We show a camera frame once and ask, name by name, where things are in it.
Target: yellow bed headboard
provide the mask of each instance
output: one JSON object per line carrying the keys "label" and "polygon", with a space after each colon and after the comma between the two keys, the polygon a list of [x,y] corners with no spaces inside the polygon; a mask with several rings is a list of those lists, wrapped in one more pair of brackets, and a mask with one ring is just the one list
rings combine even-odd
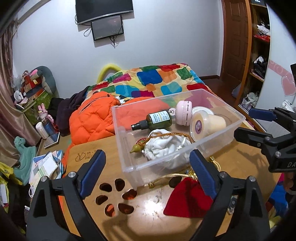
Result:
{"label": "yellow bed headboard", "polygon": [[121,68],[118,67],[118,66],[115,65],[115,64],[106,64],[106,65],[102,68],[102,70],[101,70],[101,72],[100,72],[100,74],[99,74],[99,76],[98,76],[98,80],[97,80],[97,82],[96,82],[97,84],[100,83],[100,82],[102,82],[102,81],[104,80],[104,76],[106,75],[106,72],[107,72],[108,70],[110,70],[110,69],[115,70],[115,72],[121,71]]}

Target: teal cloth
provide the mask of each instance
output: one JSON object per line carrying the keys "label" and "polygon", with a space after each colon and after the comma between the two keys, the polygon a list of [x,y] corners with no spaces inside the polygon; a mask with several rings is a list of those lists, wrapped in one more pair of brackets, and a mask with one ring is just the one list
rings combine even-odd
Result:
{"label": "teal cloth", "polygon": [[32,158],[36,156],[36,147],[25,147],[26,140],[21,137],[15,138],[15,147],[20,152],[20,166],[13,168],[15,176],[25,186],[29,183]]}

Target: colorful patterned comforter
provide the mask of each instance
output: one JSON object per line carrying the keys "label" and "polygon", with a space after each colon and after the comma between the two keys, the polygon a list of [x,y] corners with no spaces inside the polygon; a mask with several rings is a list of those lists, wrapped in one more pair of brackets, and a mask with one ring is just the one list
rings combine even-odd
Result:
{"label": "colorful patterned comforter", "polygon": [[107,80],[90,86],[86,100],[97,91],[129,98],[159,97],[196,89],[202,80],[187,64],[146,66],[117,72]]}

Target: table hole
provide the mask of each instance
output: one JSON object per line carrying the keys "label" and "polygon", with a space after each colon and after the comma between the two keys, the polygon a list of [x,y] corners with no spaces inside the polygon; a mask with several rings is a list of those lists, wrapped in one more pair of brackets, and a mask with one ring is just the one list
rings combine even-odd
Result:
{"label": "table hole", "polygon": [[112,186],[109,183],[102,183],[99,187],[102,191],[111,192]]}
{"label": "table hole", "polygon": [[114,216],[115,216],[115,210],[114,210],[114,205],[113,205],[113,204],[108,204],[108,205],[105,207],[105,214],[106,214],[108,217],[114,217]]}
{"label": "table hole", "polygon": [[182,181],[182,177],[173,177],[169,182],[168,185],[171,188],[175,188],[180,182]]}
{"label": "table hole", "polygon": [[125,187],[126,183],[121,178],[115,180],[115,188],[117,191],[122,191]]}
{"label": "table hole", "polygon": [[96,197],[96,204],[101,205],[102,203],[106,202],[108,200],[108,197],[105,195],[100,195]]}
{"label": "table hole", "polygon": [[123,214],[131,214],[134,211],[134,208],[132,206],[124,204],[124,203],[119,203],[118,204],[118,209]]}
{"label": "table hole", "polygon": [[128,192],[122,194],[122,198],[124,200],[132,200],[137,196],[137,194],[138,194],[137,191],[131,189]]}

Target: white cloth bag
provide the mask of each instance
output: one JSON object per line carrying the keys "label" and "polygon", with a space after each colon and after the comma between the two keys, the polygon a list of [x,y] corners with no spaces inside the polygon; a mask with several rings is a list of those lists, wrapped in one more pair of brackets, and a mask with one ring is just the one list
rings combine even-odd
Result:
{"label": "white cloth bag", "polygon": [[[156,134],[166,134],[170,133],[165,129],[156,129],[152,131],[149,136]],[[186,137],[181,136],[164,136],[151,138],[145,145],[144,155],[150,160],[155,160],[157,158],[163,157],[165,155],[171,154],[184,146],[188,146],[190,141]],[[165,164],[166,168],[174,169],[178,166],[186,164],[189,161],[189,155],[179,155],[177,159],[168,161]]]}

